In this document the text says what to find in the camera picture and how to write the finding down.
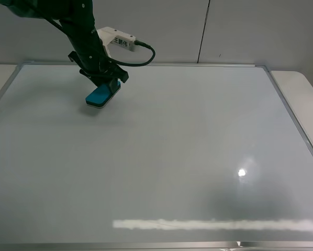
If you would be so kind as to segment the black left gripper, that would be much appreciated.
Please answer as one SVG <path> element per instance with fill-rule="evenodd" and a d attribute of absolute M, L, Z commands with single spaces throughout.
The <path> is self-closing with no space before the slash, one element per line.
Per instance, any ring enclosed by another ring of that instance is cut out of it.
<path fill-rule="evenodd" d="M 69 39 L 69 41 L 74 48 L 74 53 L 69 54 L 70 60 L 80 67 L 80 73 L 95 86 L 110 82 L 108 87 L 111 93 L 116 93 L 121 88 L 121 82 L 125 83 L 128 80 L 127 71 L 119 66 L 111 68 L 101 39 L 87 39 L 84 42 Z"/>

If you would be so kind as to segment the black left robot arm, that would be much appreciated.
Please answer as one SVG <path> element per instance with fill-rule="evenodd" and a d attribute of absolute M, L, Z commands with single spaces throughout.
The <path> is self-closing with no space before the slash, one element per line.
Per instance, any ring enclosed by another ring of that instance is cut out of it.
<path fill-rule="evenodd" d="M 81 73 L 98 87 L 106 85 L 114 94 L 121 74 L 128 77 L 115 63 L 110 62 L 103 42 L 95 28 L 92 1 L 0 1 L 13 14 L 22 18 L 38 18 L 59 22 L 68 36 Z"/>

